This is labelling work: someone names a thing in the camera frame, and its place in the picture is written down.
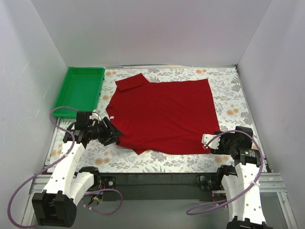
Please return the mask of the green plastic tray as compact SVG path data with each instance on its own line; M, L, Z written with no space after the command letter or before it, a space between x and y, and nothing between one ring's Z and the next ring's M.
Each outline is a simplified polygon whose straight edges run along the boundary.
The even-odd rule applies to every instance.
M52 112L54 117L75 119L78 111L92 111L97 108L105 69L101 67L69 67L61 85Z

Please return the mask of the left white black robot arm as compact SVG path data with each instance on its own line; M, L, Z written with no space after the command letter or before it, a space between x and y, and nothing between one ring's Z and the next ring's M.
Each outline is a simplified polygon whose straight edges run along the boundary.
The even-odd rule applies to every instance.
M40 193L34 193L32 206L38 225L70 228L77 215L77 205L84 196L101 202L103 194L115 191L114 177L102 177L96 167L82 167L78 162L92 140L103 146L119 141L123 133L97 111L76 113L76 121L65 129L59 163Z

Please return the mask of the red t shirt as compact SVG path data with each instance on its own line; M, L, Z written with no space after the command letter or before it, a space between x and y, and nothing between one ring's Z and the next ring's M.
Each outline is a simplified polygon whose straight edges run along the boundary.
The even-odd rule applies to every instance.
M206 79L152 83L138 74L119 80L106 111L122 132L118 146L137 154L208 154L202 136L219 130Z

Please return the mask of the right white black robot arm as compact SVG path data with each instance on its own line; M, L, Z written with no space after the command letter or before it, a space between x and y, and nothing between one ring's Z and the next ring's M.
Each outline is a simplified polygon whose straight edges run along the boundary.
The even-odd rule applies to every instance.
M216 185L225 190L229 209L228 229L266 229L260 198L259 177L263 170L261 152L252 149L251 128L236 126L233 131L204 134L202 144L212 154L230 155L234 165L222 165L216 172Z

